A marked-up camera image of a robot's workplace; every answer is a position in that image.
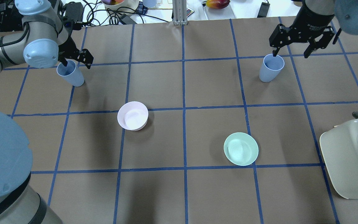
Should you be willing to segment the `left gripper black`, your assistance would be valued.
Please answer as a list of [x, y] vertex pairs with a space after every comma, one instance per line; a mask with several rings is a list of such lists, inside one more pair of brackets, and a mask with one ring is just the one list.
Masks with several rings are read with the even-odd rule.
[[71, 38], [73, 30], [80, 30], [82, 22], [63, 22], [61, 31], [58, 33], [58, 61], [65, 67], [68, 59], [75, 60], [84, 64], [87, 69], [91, 69], [94, 57], [88, 49], [79, 50]]

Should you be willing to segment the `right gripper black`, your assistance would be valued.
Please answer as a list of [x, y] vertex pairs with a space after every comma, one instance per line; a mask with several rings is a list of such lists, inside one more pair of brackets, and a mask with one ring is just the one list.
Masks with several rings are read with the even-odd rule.
[[274, 47], [272, 56], [277, 57], [280, 48], [292, 43], [309, 43], [304, 58], [325, 49], [335, 36], [330, 26], [333, 18], [333, 2], [303, 2], [293, 23], [289, 27], [278, 24], [269, 37], [269, 44]]

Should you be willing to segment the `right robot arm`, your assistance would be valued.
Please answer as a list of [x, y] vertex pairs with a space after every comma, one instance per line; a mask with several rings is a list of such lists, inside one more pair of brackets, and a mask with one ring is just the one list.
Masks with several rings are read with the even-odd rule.
[[278, 24], [269, 37], [272, 55], [292, 43], [308, 43], [308, 58], [318, 49], [335, 44], [341, 32], [358, 35], [358, 0], [303, 0], [293, 23]]

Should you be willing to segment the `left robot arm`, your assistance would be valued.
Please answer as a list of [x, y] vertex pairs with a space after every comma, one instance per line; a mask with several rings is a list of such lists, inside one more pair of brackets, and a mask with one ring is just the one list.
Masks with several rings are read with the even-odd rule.
[[51, 24], [31, 21], [31, 31], [14, 46], [0, 48], [0, 224], [97, 223], [94, 209], [75, 187], [86, 175], [58, 171], [75, 155], [63, 155], [68, 109], [74, 90], [86, 84], [82, 68], [5, 70], [24, 63], [26, 44], [47, 39]]

